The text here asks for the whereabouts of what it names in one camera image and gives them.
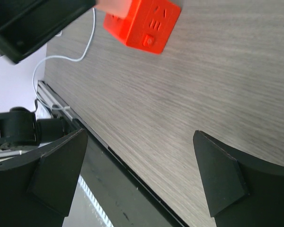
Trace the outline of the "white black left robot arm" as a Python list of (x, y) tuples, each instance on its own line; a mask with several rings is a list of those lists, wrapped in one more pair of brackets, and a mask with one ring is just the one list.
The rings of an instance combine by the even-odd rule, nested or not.
[[(94, 0), (0, 0), (0, 56), (18, 64), (38, 51), (89, 10)], [(3, 157), (19, 155), (65, 135), (61, 118), (37, 119), (34, 112), (14, 107), (0, 113)]]

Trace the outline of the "pink plug adapter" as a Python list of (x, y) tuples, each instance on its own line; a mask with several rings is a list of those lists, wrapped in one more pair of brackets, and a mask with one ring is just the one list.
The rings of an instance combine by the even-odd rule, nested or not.
[(132, 0), (97, 0), (95, 8), (120, 18), (128, 15)]

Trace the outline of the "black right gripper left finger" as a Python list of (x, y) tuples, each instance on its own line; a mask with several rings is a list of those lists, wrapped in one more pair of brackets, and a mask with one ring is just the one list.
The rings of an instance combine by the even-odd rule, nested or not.
[(60, 227), (69, 215), (88, 134), (76, 130), (0, 162), (0, 227)]

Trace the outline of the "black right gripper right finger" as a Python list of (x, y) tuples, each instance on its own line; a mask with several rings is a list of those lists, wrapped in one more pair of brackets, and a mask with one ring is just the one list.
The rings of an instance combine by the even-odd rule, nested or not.
[(284, 227), (284, 166), (193, 136), (210, 216), (218, 227)]

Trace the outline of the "orange-red cube socket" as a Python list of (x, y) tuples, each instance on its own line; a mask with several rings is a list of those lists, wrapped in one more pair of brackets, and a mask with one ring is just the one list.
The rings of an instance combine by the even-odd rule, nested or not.
[(133, 0), (126, 18), (107, 13), (103, 27), (125, 46), (161, 54), (180, 13), (169, 0)]

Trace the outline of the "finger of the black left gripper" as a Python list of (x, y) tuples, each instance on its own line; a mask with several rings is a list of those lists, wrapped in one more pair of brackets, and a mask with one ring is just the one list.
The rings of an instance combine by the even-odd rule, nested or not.
[(18, 64), (95, 5), (94, 0), (0, 0), (0, 56)]

